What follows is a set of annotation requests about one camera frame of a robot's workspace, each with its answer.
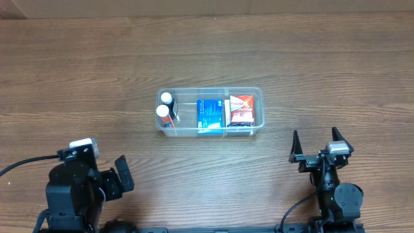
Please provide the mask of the orange tablet tube white cap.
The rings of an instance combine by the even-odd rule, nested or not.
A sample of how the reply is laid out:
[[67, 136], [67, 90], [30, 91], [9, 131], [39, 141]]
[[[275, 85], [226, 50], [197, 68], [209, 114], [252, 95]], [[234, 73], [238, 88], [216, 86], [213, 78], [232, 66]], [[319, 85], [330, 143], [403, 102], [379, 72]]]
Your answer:
[[174, 128], [173, 120], [169, 114], [169, 107], [166, 105], [159, 105], [156, 108], [156, 114], [161, 119], [161, 121], [164, 123], [164, 126], [166, 128]]

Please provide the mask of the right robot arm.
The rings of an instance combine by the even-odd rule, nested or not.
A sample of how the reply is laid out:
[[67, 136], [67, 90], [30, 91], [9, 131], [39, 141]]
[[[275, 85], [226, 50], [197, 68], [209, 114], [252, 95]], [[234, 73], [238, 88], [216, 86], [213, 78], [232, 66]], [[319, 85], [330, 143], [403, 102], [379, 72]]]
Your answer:
[[[309, 173], [315, 192], [292, 206], [283, 216], [281, 223], [275, 227], [279, 232], [308, 233], [362, 233], [360, 208], [363, 203], [363, 190], [351, 183], [341, 183], [337, 170], [349, 164], [349, 157], [354, 148], [340, 134], [336, 127], [332, 128], [332, 140], [323, 150], [315, 155], [305, 155], [301, 148], [298, 132], [293, 132], [290, 163], [298, 163], [300, 173]], [[287, 216], [300, 204], [311, 198], [317, 198], [318, 216], [310, 217], [307, 223], [285, 222]]]

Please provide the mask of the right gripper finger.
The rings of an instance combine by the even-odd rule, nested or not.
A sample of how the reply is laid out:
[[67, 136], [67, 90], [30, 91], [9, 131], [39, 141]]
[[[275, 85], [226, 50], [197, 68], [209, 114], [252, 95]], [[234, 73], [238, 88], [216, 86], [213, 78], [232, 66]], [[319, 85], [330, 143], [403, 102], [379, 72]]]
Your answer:
[[292, 147], [289, 155], [289, 162], [298, 162], [303, 156], [298, 132], [294, 130], [292, 138]]
[[348, 148], [349, 148], [349, 152], [350, 153], [353, 153], [354, 152], [354, 148], [342, 136], [342, 134], [339, 132], [339, 130], [338, 130], [338, 128], [336, 126], [333, 126], [332, 127], [332, 139], [333, 139], [333, 141], [344, 141], [347, 144]]

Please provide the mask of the blue medicine box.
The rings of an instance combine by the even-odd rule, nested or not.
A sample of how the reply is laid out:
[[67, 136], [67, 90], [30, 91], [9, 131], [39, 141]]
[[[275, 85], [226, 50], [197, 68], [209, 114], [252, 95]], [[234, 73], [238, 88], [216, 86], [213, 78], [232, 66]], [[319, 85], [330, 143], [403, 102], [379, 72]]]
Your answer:
[[198, 134], [222, 134], [223, 127], [223, 101], [197, 100]]

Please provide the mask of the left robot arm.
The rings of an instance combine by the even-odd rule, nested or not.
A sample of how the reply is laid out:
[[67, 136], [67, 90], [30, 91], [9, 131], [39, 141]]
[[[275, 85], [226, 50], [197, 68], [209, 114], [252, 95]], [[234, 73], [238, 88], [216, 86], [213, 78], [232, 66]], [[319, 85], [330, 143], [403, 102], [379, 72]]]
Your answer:
[[97, 155], [92, 144], [57, 151], [62, 164], [49, 172], [48, 208], [39, 214], [34, 232], [98, 232], [104, 203], [134, 190], [124, 155], [115, 160], [114, 168], [102, 172]]

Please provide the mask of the dark bottle white cap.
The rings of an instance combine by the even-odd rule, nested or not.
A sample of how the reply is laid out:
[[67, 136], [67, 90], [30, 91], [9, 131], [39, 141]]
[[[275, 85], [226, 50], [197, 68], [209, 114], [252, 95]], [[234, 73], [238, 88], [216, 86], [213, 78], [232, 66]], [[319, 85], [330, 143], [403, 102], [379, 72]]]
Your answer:
[[177, 112], [178, 112], [178, 105], [176, 104], [176, 101], [172, 94], [170, 93], [162, 93], [160, 96], [160, 99], [164, 105], [166, 105], [169, 108], [169, 115], [172, 119], [177, 118]]

